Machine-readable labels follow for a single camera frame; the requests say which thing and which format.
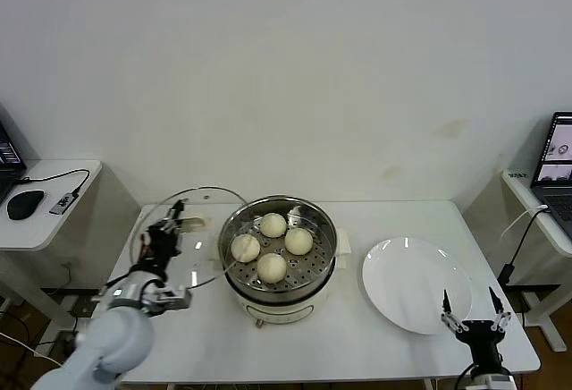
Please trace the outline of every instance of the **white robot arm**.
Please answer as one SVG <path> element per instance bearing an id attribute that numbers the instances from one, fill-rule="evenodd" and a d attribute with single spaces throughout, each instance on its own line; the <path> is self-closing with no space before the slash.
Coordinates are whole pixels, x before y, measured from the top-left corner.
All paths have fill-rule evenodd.
<path id="1" fill-rule="evenodd" d="M 190 292 L 166 284 L 165 269 L 178 248 L 181 229 L 178 216 L 184 208 L 177 202 L 167 214 L 147 229 L 149 243 L 137 264 L 120 281 L 107 285 L 107 311 L 88 329 L 80 347 L 59 369 L 45 374 L 33 390 L 111 390 L 123 373 L 136 368 L 153 346 L 149 317 L 167 309 L 185 309 Z"/>

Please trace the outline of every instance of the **cable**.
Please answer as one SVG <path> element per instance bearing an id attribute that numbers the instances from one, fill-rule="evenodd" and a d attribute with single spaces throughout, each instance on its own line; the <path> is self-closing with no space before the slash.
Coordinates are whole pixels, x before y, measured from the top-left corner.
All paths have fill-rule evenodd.
<path id="1" fill-rule="evenodd" d="M 104 286 L 106 288 L 112 287 L 114 285 L 116 285 L 117 283 L 119 283 L 121 280 L 124 280 L 125 278 L 127 278 L 129 276 L 129 272 L 126 274 L 123 274 L 122 276 L 118 276 L 117 278 L 108 281 L 107 283 L 104 284 Z"/>
<path id="2" fill-rule="evenodd" d="M 24 348 L 30 350 L 31 352 L 35 353 L 37 356 L 43 357 L 44 359 L 48 359 L 48 360 L 52 361 L 53 363 L 55 363 L 55 364 L 56 364 L 57 366 L 59 366 L 59 367 L 62 366 L 62 363 L 60 363 L 59 361 L 55 361 L 55 360 L 52 359 L 51 357 L 47 357 L 47 356 L 45 356 L 45 355 L 43 355 L 43 354 L 40 354 L 39 352 L 37 352 L 37 351 L 34 350 L 33 348 L 29 348 L 28 345 L 26 345 L 26 344 L 23 343 L 22 341 L 18 341 L 17 339 L 12 338 L 11 336 L 8 336 L 8 335 L 6 335 L 6 334 L 3 334 L 2 332 L 0 332 L 0 335 L 3 336 L 4 338 L 10 339 L 11 341 L 14 341 L 15 343 L 18 343 L 18 344 L 21 345 L 22 347 L 24 347 Z"/>
<path id="3" fill-rule="evenodd" d="M 73 314 L 71 311 L 70 311 L 70 314 L 72 314 L 73 317 L 75 318 L 75 323 L 73 324 L 73 329 L 71 330 L 71 333 L 75 334 L 75 331 L 78 328 L 78 321 L 80 320 L 80 318 L 78 316 L 76 316 L 75 314 Z M 54 341 L 46 341 L 44 343 L 34 343 L 34 344 L 31 343 L 30 345 L 34 346 L 34 347 L 39 347 L 40 345 L 46 345 L 48 343 L 59 343 L 60 342 L 59 336 L 61 336 L 61 335 L 62 335 L 62 333 L 58 334 L 58 338 L 55 339 Z"/>
<path id="4" fill-rule="evenodd" d="M 5 316 L 8 316 L 9 318 L 13 318 L 14 320 L 18 321 L 22 326 L 24 326 L 24 329 L 26 329 L 26 343 L 29 343 L 28 325 L 26 325 L 26 323 L 24 323 L 21 318 L 16 317 L 13 314 L 10 314 L 9 312 L 0 311 L 0 314 L 4 314 Z M 0 343 L 3 343 L 4 345 L 9 345 L 11 347 L 19 347 L 19 345 L 16 343 L 7 343 L 6 341 L 0 341 Z"/>
<path id="5" fill-rule="evenodd" d="M 530 219 L 530 222 L 528 222 L 528 226 L 526 227 L 525 232 L 522 234 L 522 238 L 520 238 L 520 242 L 518 243 L 517 251 L 515 251 L 515 255 L 512 257 L 512 260 L 510 261 L 510 265 L 514 265 L 515 259 L 517 258 L 518 253 L 520 252 L 520 249 L 522 247 L 522 244 L 525 241 L 526 235 L 528 234 L 528 231 L 530 230 L 530 227 L 533 225 L 533 222 L 536 219 L 536 217 L 539 214 L 545 213 L 547 211 L 548 211 L 547 208 L 543 208 L 540 211 L 536 211 L 536 213 L 534 213 L 533 218 Z"/>
<path id="6" fill-rule="evenodd" d="M 80 193 L 80 189 L 83 187 L 83 185 L 85 184 L 85 182 L 89 179 L 89 176 L 91 175 L 91 172 L 86 169 L 86 168 L 81 168 L 81 169 L 73 169 L 71 171 L 68 171 L 67 173 L 61 173 L 58 175 L 52 175 L 50 177 L 46 177 L 46 178 L 29 178 L 29 177 L 24 177 L 21 180 L 17 180 L 14 184 L 29 184 L 31 182 L 49 182 L 50 180 L 54 180 L 56 178 L 60 178 L 60 177 L 64 177 L 65 175 L 70 175 L 70 174 L 76 174 L 76 173 L 86 173 L 85 178 L 81 181 L 80 185 L 78 187 L 76 187 L 71 194 L 75 197 L 78 196 L 78 194 Z"/>
<path id="7" fill-rule="evenodd" d="M 48 296 L 51 296 L 53 294 L 58 293 L 65 286 L 67 286 L 69 283 L 72 282 L 72 266 L 69 263 L 65 263 L 65 264 L 62 264 L 62 267 L 65 267 L 68 270 L 68 281 L 66 281 L 64 284 L 60 285 L 57 289 L 54 289 L 52 292 L 50 292 L 50 293 L 46 292 L 46 294 Z"/>
<path id="8" fill-rule="evenodd" d="M 525 232 L 522 234 L 522 237 L 520 238 L 520 242 L 518 243 L 517 250 L 515 251 L 515 254 L 512 256 L 512 260 L 509 263 L 506 263 L 504 265 L 504 267 L 502 267 L 502 270 L 500 271 L 500 274 L 497 277 L 497 281 L 499 282 L 500 288 L 503 291 L 506 289 L 507 285 L 509 284 L 510 276 L 512 275 L 512 273 L 515 270 L 514 263 L 515 263 L 515 260 L 517 259 L 518 253 L 520 252 L 520 249 L 522 248 L 523 243 L 525 242 L 525 238 L 528 235 L 528 231 L 532 227 L 534 220 L 541 213 L 550 213 L 550 210 L 548 208 L 542 208 L 540 211 L 536 211 L 536 213 L 534 213 L 534 215 L 532 216 L 532 218 L 528 222 L 528 225 L 526 226 Z"/>
<path id="9" fill-rule="evenodd" d="M 515 218 L 514 221 L 509 226 L 507 226 L 507 228 L 504 231 L 502 231 L 502 233 L 500 234 L 500 237 L 499 237 L 499 244 L 501 243 L 504 235 L 506 235 L 507 232 L 510 230 L 510 228 L 512 226 L 514 226 L 522 217 L 524 217 L 526 214 L 530 213 L 531 211 L 535 211 L 536 209 L 547 209 L 547 208 L 548 208 L 548 205 L 539 205 L 537 207 L 529 208 L 528 210 L 524 211 L 520 216 Z"/>
<path id="10" fill-rule="evenodd" d="M 457 382 L 455 383 L 455 390 L 458 390 L 458 385 L 460 384 L 461 379 L 463 379 L 465 377 L 465 375 L 467 374 L 467 372 L 474 367 L 475 367 L 475 364 L 471 363 L 470 365 L 467 366 L 467 368 L 463 372 L 461 372 L 461 375 L 458 376 Z"/>

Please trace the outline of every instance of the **laptop screen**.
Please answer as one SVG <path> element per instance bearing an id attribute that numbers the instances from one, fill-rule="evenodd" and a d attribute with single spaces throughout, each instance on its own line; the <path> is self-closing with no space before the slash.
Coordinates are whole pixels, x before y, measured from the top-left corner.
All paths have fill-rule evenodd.
<path id="1" fill-rule="evenodd" d="M 0 171 L 25 168 L 20 155 L 10 141 L 4 127 L 0 124 Z"/>
<path id="2" fill-rule="evenodd" d="M 572 185 L 572 113 L 552 118 L 533 184 Z"/>

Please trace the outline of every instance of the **computer mouse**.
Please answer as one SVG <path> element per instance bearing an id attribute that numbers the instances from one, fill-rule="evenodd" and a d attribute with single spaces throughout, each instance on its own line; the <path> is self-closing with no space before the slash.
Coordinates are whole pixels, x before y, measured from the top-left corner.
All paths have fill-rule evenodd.
<path id="1" fill-rule="evenodd" d="M 12 220 L 23 220 L 30 217 L 34 214 L 43 198 L 43 191 L 23 191 L 18 193 L 8 201 L 8 216 Z"/>

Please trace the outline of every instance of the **white cable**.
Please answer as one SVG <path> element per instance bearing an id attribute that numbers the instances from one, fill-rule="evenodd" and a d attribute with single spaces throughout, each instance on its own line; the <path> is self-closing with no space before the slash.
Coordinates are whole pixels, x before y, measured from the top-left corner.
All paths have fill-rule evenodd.
<path id="1" fill-rule="evenodd" d="M 539 206 L 537 206 L 537 207 L 530 208 L 530 209 L 528 209 L 527 211 L 523 212 L 520 216 L 518 216 L 518 217 L 509 225 L 509 227 L 507 227 L 504 231 L 502 231 L 502 233 L 500 234 L 500 237 L 499 237 L 499 245 L 501 245 L 501 241 L 502 241 L 502 238 L 504 237 L 504 235 L 507 234 L 507 232 L 510 230 L 510 228 L 511 228 L 512 226 L 514 226 L 514 225 L 518 222 L 518 220 L 520 220 L 522 217 L 524 217 L 526 214 L 530 213 L 531 211 L 536 211 L 537 209 L 546 209 L 546 208 L 548 208 L 548 205 L 543 205 L 543 204 L 542 204 L 542 205 L 539 205 Z"/>
<path id="2" fill-rule="evenodd" d="M 47 357 L 43 354 L 40 354 L 39 352 L 37 352 L 36 350 L 34 350 L 33 348 L 29 348 L 28 345 L 26 345 L 25 343 L 23 343 L 22 341 L 18 341 L 15 338 L 12 338 L 11 336 L 8 336 L 7 334 L 3 334 L 2 332 L 0 332 L 0 335 L 3 336 L 4 338 L 8 338 L 11 341 L 14 341 L 15 343 L 20 344 L 22 347 L 30 350 L 31 352 L 35 353 L 37 356 L 39 357 L 43 357 L 44 359 L 48 359 L 50 361 L 52 361 L 53 363 L 55 363 L 57 366 L 61 367 L 62 363 L 60 363 L 59 361 L 55 361 L 54 359 L 52 359 L 51 357 Z"/>

